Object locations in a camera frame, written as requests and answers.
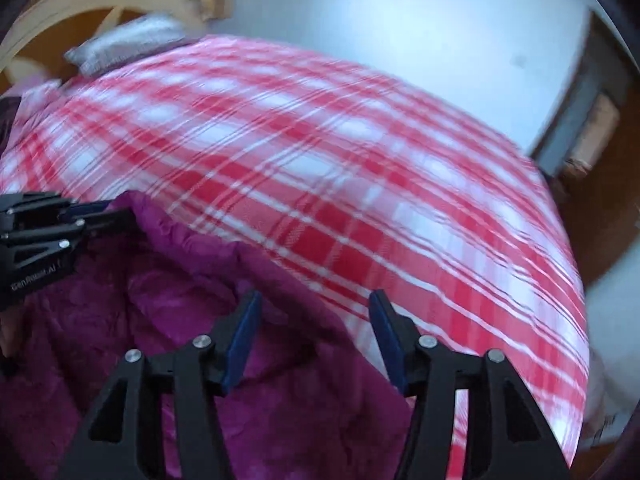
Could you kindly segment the brown wooden door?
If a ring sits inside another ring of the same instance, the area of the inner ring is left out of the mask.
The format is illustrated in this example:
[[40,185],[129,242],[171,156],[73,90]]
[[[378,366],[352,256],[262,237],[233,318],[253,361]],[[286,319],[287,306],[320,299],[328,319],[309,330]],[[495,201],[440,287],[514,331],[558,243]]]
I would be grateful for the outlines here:
[[614,266],[639,236],[639,91],[604,94],[558,174],[548,180],[582,284]]

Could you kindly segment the pink floral folded quilt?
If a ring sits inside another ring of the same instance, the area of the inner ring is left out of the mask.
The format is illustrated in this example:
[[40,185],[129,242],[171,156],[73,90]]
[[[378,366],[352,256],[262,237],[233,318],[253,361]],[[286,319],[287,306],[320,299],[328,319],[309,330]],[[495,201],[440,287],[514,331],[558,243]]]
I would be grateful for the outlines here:
[[20,99],[14,119],[14,124],[20,127],[38,125],[67,101],[59,79],[27,79],[3,97]]

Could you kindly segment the striped grey pillow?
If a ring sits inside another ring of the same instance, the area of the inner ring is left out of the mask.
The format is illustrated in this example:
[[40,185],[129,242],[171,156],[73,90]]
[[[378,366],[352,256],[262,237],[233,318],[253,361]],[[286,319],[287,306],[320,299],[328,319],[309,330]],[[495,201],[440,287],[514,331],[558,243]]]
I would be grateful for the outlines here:
[[199,39],[199,34],[168,14],[145,14],[70,48],[64,58],[81,76],[99,77]]

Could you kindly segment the magenta quilted down jacket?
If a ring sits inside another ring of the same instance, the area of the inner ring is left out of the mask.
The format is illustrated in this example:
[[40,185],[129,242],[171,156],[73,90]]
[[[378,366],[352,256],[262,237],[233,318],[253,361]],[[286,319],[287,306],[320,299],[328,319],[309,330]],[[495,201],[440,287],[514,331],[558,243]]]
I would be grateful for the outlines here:
[[1,199],[6,479],[388,479],[408,404],[253,247],[140,192]]

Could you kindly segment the beige wooden headboard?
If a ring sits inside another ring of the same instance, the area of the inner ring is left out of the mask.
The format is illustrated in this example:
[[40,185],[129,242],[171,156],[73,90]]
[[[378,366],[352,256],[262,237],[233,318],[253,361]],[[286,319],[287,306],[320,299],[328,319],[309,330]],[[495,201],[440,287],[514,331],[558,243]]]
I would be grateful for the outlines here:
[[205,28],[190,0],[41,0],[2,40],[1,90],[34,75],[73,77],[77,68],[66,62],[68,50],[149,13],[169,14],[198,32]]

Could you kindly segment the red white plaid bedsheet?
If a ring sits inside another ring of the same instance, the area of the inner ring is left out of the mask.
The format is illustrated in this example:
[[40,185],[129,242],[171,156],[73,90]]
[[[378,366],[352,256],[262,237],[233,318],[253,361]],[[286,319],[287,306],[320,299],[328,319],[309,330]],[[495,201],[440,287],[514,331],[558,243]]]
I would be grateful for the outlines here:
[[208,36],[62,84],[15,125],[3,192],[151,195],[190,228],[258,246],[380,362],[382,288],[427,333],[502,350],[573,458],[589,373],[582,282],[544,179],[503,136],[356,63]]

